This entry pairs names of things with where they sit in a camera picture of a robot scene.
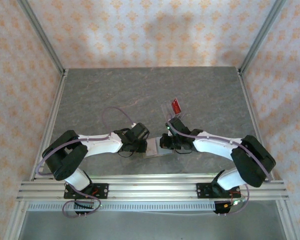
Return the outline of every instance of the patterned wallpaper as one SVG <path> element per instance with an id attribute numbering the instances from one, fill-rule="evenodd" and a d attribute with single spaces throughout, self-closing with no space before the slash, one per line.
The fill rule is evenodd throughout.
<path id="1" fill-rule="evenodd" d="M 289 0 L 244 76 L 300 225 L 300 0 Z"/>
<path id="2" fill-rule="evenodd" d="M 65 68 L 240 66 L 274 0 L 30 0 Z"/>
<path id="3" fill-rule="evenodd" d="M 0 239 L 60 76 L 16 0 L 0 0 Z"/>

